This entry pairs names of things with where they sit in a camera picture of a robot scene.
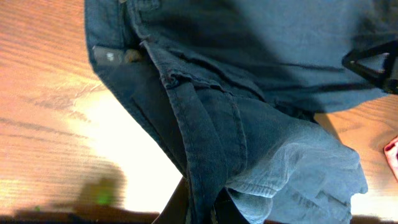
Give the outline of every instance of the wood grain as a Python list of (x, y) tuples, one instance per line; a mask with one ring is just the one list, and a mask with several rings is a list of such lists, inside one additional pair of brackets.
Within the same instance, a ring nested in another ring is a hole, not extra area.
[[(90, 192), (110, 185), (116, 206), (160, 212), (180, 180), (92, 73), (83, 0), (0, 1), (0, 108), (0, 214), (93, 203)], [(398, 221), (398, 183), (382, 151), (398, 134), (397, 111), (388, 96), (317, 116), (361, 155), (369, 193), (354, 196), (355, 214)]]

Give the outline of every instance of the stitching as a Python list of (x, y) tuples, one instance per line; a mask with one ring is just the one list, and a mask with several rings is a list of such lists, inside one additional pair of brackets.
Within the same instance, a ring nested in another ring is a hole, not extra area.
[[(224, 95), (226, 95), (226, 99), (228, 100), (228, 103), (229, 103), (229, 105), (231, 107), (231, 112), (232, 112), (232, 116), (233, 116), (233, 120), (235, 122), (235, 128), (236, 128), (236, 131), (235, 131), (236, 139), (238, 140), (239, 158), (241, 158), (241, 156), (240, 156), (241, 155), (241, 147), (240, 147), (241, 139), (240, 139), (239, 133), (238, 133), (239, 124), (238, 124), (238, 119), (237, 119), (235, 111), (234, 111), (235, 107), (233, 106), (233, 102), (232, 102), (233, 99), (227, 93), (225, 93)], [(241, 164), (239, 165), (239, 170), (236, 170), (236, 171), (234, 170), (233, 172), (234, 173), (235, 172), (239, 172), (241, 170), (242, 166), (243, 166), (243, 164), (241, 162)]]
[[(182, 124), (184, 125), (184, 126), (187, 126), (187, 117), (186, 117), (186, 113), (185, 113), (185, 109), (183, 109), (182, 107), (181, 107), (181, 104), (180, 104), (180, 100), (178, 99), (178, 95), (177, 95), (177, 92), (175, 91), (175, 90), (171, 90), (171, 92), (174, 94), (174, 97), (175, 97), (175, 102), (176, 102), (176, 104), (177, 104), (177, 106), (178, 106), (178, 108), (180, 109), (180, 112), (179, 113), (181, 113), (182, 114), (182, 116), (181, 116), (181, 118), (183, 119), (181, 122), (182, 122)], [(189, 148), (191, 148), (192, 149), (192, 137), (191, 137), (191, 134), (190, 134), (190, 129), (189, 129), (189, 127), (188, 128), (185, 128), (185, 131), (187, 132), (187, 138), (188, 138), (188, 146), (189, 146)], [(198, 175), (199, 175), (199, 181), (200, 181), (200, 189), (199, 189), (199, 191), (200, 191), (200, 195), (204, 195), (204, 193), (203, 193), (203, 181), (202, 181), (202, 177), (201, 177), (201, 175), (200, 175), (200, 172), (198, 173)], [(194, 214), (191, 214), (193, 217), (195, 217), (196, 219), (197, 219), (197, 211), (196, 211), (196, 207), (195, 207), (195, 209), (194, 209)]]
[[(183, 71), (177, 70), (177, 69), (168, 69), (168, 70), (167, 70), (167, 77), (161, 76), (161, 78), (164, 79), (164, 80), (168, 80), (169, 77), (172, 77), (172, 78), (178, 80), (178, 78), (180, 78), (180, 77), (175, 77), (176, 75), (177, 75), (177, 76), (179, 76), (179, 75), (183, 75), (183, 76), (186, 75), (186, 76), (188, 76), (188, 77), (182, 77), (182, 78), (183, 78), (183, 79), (185, 78), (185, 79), (187, 79), (187, 80), (193, 80), (193, 81), (195, 81), (195, 82), (208, 85), (208, 86), (203, 86), (203, 87), (206, 87), (206, 88), (209, 88), (209, 89), (212, 89), (212, 90), (219, 90), (219, 91), (221, 91), (221, 92), (223, 92), (223, 93), (229, 93), (231, 96), (234, 96), (234, 97), (239, 97), (239, 98), (244, 98), (244, 99), (251, 99), (251, 100), (260, 100), (260, 99), (259, 99), (258, 97), (256, 97), (255, 95), (253, 95), (253, 97), (249, 97), (249, 96), (246, 96), (246, 95), (239, 95), (239, 94), (232, 93), (232, 92), (230, 92), (229, 90), (225, 90), (224, 87), (222, 87), (222, 86), (221, 86), (219, 83), (217, 83), (217, 82), (212, 83), (212, 82), (209, 82), (209, 81), (206, 80), (206, 79), (196, 77), (196, 76), (192, 75), (191, 73), (183, 72)], [(167, 85), (168, 85), (168, 86), (165, 86), (165, 87), (168, 88), (168, 89), (171, 89), (171, 88), (177, 86), (177, 85), (178, 85), (178, 82), (175, 82), (175, 83), (173, 83), (173, 82), (167, 83)]]
[(118, 38), (119, 43), (118, 44), (120, 44), (124, 47), (125, 46), (124, 38), (123, 38), (123, 29), (124, 29), (123, 19), (124, 18), (122, 18), (121, 11), (122, 11), (122, 5), (120, 3), (117, 3), (116, 14), (118, 15), (118, 26), (119, 26), (119, 29), (118, 29), (119, 30), (119, 38)]
[(248, 162), (248, 147), (246, 144), (246, 137), (244, 135), (244, 130), (242, 126), (242, 120), (239, 112), (239, 107), (236, 104), (234, 98), (232, 95), (228, 94), (228, 98), (230, 99), (231, 107), (233, 108), (233, 115), (234, 115), (234, 120), (236, 123), (236, 135), (237, 138), (239, 139), (239, 155), (241, 158), (244, 159), (242, 161), (240, 171), (243, 171), (247, 167), (247, 162)]
[(138, 10), (152, 11), (160, 7), (159, 0), (137, 0)]

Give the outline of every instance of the jeans seam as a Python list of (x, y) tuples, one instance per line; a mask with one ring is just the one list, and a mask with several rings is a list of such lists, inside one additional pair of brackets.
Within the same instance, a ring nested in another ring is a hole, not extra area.
[[(182, 119), (182, 123), (183, 123), (183, 125), (185, 126), (185, 125), (187, 125), (187, 117), (186, 117), (186, 113), (184, 112), (185, 109), (183, 109), (183, 108), (181, 107), (181, 103), (180, 103), (180, 100), (178, 99), (178, 94), (177, 94), (177, 92), (176, 92), (175, 90), (170, 90), (170, 92), (172, 92), (172, 93), (174, 94), (175, 102), (176, 102), (176, 104), (177, 104), (177, 106), (178, 106), (178, 108), (179, 108), (179, 110), (180, 110), (180, 113), (182, 114), (182, 116), (180, 117), (180, 119)], [(187, 142), (187, 144), (188, 144), (188, 147), (189, 147), (189, 148), (192, 148), (192, 139), (191, 139), (190, 129), (189, 129), (189, 128), (184, 128), (184, 130), (187, 132), (187, 137), (188, 137), (188, 142)], [(199, 181), (200, 181), (200, 195), (204, 195), (204, 193), (203, 193), (203, 188), (202, 188), (202, 186), (203, 186), (203, 181), (202, 181), (200, 172), (198, 173), (198, 175), (199, 175)], [(195, 207), (194, 211), (191, 211), (191, 216), (192, 216), (193, 218), (197, 218), (196, 207)]]
[(242, 136), (242, 134), (239, 133), (239, 131), (243, 131), (241, 130), (241, 119), (239, 116), (239, 108), (236, 105), (236, 103), (234, 102), (233, 97), (229, 94), (229, 93), (225, 93), (224, 95), (226, 95), (226, 98), (228, 99), (229, 105), (231, 106), (231, 112), (233, 115), (233, 119), (235, 122), (235, 128), (236, 128), (236, 139), (238, 140), (238, 148), (239, 148), (239, 158), (242, 159), (242, 161), (240, 161), (240, 166), (239, 166), (239, 170), (236, 171), (235, 174), (238, 174), (239, 172), (242, 172), (244, 169), (246, 169), (246, 164), (247, 164), (247, 156), (246, 152), (247, 152), (247, 147), (246, 144), (244, 143), (245, 139), (244, 136)]
[(136, 0), (138, 10), (142, 12), (153, 11), (160, 7), (160, 0)]
[(122, 18), (122, 16), (123, 16), (122, 13), (121, 13), (122, 9), (123, 9), (122, 4), (119, 3), (118, 7), (117, 7), (117, 10), (118, 10), (118, 23), (119, 23), (119, 39), (120, 39), (120, 42), (121, 42), (122, 46), (126, 47), (126, 41), (124, 40), (124, 35), (123, 35), (123, 33), (124, 33), (123, 19), (124, 18)]

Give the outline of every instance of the jeans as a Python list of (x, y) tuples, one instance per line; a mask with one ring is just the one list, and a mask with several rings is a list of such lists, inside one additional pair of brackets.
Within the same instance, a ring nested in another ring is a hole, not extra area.
[[(86, 41), (95, 73), (188, 179), (188, 222), (227, 188), (249, 223), (349, 223), (368, 189), (360, 159), (313, 115), (386, 95), (341, 58), (396, 39), (396, 5), (86, 0)], [(140, 56), (123, 61), (128, 49)]]

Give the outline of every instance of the light blue denim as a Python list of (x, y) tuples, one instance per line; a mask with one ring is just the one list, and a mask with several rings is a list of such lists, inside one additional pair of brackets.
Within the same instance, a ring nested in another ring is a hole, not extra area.
[[(249, 223), (349, 223), (359, 156), (313, 115), (385, 96), (341, 59), (397, 38), (398, 1), (85, 4), (90, 63), (188, 179), (191, 223), (224, 187)], [(143, 59), (99, 65), (94, 46)]]

